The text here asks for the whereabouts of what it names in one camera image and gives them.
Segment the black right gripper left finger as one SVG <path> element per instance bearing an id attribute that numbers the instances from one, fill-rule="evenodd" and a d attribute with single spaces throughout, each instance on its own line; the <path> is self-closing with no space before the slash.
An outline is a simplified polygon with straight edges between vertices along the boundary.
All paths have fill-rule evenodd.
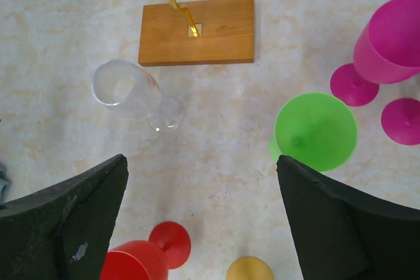
<path id="1" fill-rule="evenodd" d="M 99 279 L 128 177 L 118 154 L 1 205 L 1 278 Z"/>

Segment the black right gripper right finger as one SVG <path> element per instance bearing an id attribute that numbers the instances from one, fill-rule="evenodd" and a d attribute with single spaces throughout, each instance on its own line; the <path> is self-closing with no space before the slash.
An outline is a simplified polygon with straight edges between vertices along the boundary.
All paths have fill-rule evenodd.
<path id="1" fill-rule="evenodd" d="M 418 279 L 419 210 L 281 155 L 277 173 L 304 279 Z"/>

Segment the red plastic wine glass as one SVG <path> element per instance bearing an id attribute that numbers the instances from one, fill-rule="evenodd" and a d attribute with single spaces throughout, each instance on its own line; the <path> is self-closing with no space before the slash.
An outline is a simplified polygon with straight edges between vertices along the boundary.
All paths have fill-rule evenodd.
<path id="1" fill-rule="evenodd" d="M 169 270 L 181 267 L 190 256 L 191 239 L 179 223 L 158 224 L 147 240 L 126 242 L 109 250 L 100 280 L 167 279 Z"/>

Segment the magenta plastic wine glass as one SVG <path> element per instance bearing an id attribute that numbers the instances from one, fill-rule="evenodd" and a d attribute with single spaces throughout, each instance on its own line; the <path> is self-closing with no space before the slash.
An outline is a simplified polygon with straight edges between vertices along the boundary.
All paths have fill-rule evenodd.
<path id="1" fill-rule="evenodd" d="M 352 62 L 337 68 L 331 93 L 348 106 L 375 99 L 381 85 L 419 74 L 419 0 L 390 0 L 369 19 L 356 41 Z"/>

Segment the gold wire wine glass rack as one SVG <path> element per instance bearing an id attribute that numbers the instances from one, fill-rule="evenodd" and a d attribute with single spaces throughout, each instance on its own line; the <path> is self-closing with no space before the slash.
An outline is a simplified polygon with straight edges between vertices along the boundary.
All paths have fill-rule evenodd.
<path id="1" fill-rule="evenodd" d="M 145 5 L 141 66 L 246 64 L 255 57 L 255 0 Z"/>

